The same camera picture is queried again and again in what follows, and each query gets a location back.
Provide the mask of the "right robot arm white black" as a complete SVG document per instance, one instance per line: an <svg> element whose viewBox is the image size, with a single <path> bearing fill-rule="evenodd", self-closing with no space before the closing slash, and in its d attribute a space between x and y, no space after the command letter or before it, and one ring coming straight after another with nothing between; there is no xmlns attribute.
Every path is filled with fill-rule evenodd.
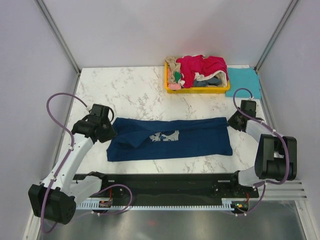
<svg viewBox="0 0 320 240"><path fill-rule="evenodd" d="M253 137L257 143L254 166L234 173L237 177L229 184L235 197L242 196L247 187L259 187L263 183L281 185L297 176L297 140L279 134L263 119L256 117L257 103L242 100L240 108L227 121L229 126Z"/></svg>

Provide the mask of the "yellow plastic bin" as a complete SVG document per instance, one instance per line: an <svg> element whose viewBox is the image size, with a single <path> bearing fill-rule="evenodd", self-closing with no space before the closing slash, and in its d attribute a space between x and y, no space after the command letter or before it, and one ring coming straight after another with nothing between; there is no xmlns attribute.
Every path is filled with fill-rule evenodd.
<svg viewBox="0 0 320 240"><path fill-rule="evenodd" d="M164 62L164 89L168 94L225 94L230 88L230 81L227 81L226 87L206 86L206 87L191 87L172 90L168 87L168 63Z"/></svg>

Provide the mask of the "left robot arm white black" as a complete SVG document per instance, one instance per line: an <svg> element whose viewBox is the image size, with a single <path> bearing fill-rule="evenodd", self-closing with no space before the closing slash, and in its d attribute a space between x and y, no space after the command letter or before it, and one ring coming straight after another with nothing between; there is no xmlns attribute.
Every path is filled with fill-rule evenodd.
<svg viewBox="0 0 320 240"><path fill-rule="evenodd" d="M78 120L71 130L70 147L41 184L33 184L28 196L33 214L42 220L68 224L76 207L88 197L106 196L110 191L103 174L91 172L80 183L72 184L84 157L96 142L105 143L117 134L112 127L114 111L105 105L94 104L89 114Z"/></svg>

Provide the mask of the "navy blue printed t-shirt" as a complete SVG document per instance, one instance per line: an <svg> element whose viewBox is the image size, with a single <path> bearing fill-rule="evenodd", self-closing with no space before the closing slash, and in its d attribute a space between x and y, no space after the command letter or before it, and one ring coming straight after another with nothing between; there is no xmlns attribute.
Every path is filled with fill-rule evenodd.
<svg viewBox="0 0 320 240"><path fill-rule="evenodd" d="M196 120L117 118L117 136L106 150L109 162L232 156L225 117Z"/></svg>

